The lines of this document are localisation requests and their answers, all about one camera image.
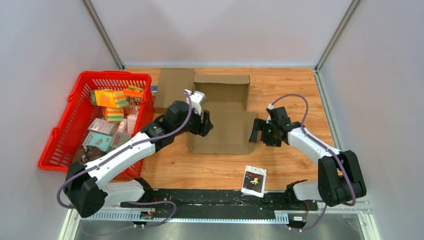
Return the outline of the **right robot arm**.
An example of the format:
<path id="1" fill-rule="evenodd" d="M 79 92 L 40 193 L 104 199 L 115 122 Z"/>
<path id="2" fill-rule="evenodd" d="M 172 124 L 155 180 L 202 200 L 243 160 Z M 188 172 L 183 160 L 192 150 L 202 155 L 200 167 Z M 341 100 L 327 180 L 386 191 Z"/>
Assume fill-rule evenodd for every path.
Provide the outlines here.
<path id="1" fill-rule="evenodd" d="M 292 146 L 317 165 L 316 181 L 298 180 L 287 185 L 285 203 L 289 208 L 299 209 L 309 200 L 329 207 L 353 206 L 366 196 L 365 180 L 353 151 L 337 149 L 318 139 L 302 122 L 291 121 L 284 107 L 267 112 L 267 119 L 254 119 L 249 141 L 261 141 L 270 147 Z"/>

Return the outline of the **cardboard box stack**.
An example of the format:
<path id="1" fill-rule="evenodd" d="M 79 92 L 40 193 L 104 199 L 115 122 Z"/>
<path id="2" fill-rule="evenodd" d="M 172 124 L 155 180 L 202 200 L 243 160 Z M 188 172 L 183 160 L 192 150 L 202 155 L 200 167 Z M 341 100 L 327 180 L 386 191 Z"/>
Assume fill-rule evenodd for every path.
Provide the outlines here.
<path id="1" fill-rule="evenodd" d="M 248 111 L 249 75 L 195 75 L 193 88 L 206 95 L 202 107 L 209 111 L 213 129 L 207 136 L 188 134 L 193 154 L 249 155 L 255 143 L 249 142 L 258 114 Z"/>

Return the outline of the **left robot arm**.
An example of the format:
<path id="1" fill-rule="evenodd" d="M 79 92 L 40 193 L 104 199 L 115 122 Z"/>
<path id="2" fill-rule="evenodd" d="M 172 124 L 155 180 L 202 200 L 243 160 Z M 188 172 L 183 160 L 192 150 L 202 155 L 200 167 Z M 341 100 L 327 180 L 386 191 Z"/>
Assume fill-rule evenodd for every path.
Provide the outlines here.
<path id="1" fill-rule="evenodd" d="M 112 179 L 172 144 L 175 137 L 183 133 L 205 137 L 213 127 L 208 110 L 199 113 L 188 103 L 175 101 L 165 114 L 120 147 L 88 163 L 73 163 L 56 193 L 56 200 L 64 208 L 76 209 L 82 218 L 94 215 L 105 205 L 129 203 L 148 207 L 153 194 L 141 180 L 112 182 Z"/>

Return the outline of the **plastic bag with printed card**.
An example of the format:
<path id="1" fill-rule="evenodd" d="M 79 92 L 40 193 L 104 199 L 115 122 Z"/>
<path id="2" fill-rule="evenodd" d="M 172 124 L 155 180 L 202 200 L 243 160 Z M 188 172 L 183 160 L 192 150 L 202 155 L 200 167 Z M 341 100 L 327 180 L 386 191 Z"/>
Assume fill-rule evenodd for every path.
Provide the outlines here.
<path id="1" fill-rule="evenodd" d="M 241 192 L 243 194 L 264 197 L 267 170 L 259 167 L 247 165 L 245 167 Z"/>

